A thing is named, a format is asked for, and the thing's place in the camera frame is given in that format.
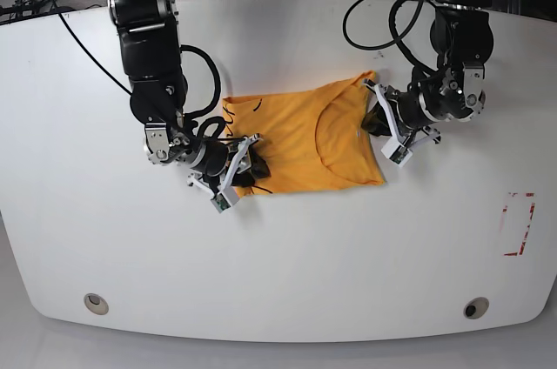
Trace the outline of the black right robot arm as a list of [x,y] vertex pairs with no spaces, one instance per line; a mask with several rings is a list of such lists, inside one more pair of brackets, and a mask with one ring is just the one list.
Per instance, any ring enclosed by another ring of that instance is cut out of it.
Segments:
[[[261,137],[224,137],[226,121],[213,115],[221,98],[217,65],[198,47],[182,44],[175,0],[108,0],[129,78],[130,108],[144,126],[144,150],[152,164],[184,164],[187,183],[206,191],[218,211],[234,206],[240,186],[266,177],[265,162],[254,153]],[[201,57],[213,79],[208,105],[185,111],[188,83],[182,55]]]

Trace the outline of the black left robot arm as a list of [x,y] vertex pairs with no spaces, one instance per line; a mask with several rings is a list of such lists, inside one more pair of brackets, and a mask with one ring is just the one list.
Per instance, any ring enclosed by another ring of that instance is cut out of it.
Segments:
[[410,30],[399,31],[396,18],[404,3],[395,0],[389,11],[388,28],[395,45],[412,65],[412,77],[405,91],[387,88],[381,99],[364,116],[362,128],[376,137],[394,139],[395,151],[407,154],[423,132],[435,143],[440,135],[433,125],[442,121],[468,121],[484,108],[485,64],[493,53],[493,33],[486,9],[492,0],[414,0],[415,13],[424,3],[434,9],[430,42],[437,54],[437,66],[420,62],[403,39]]

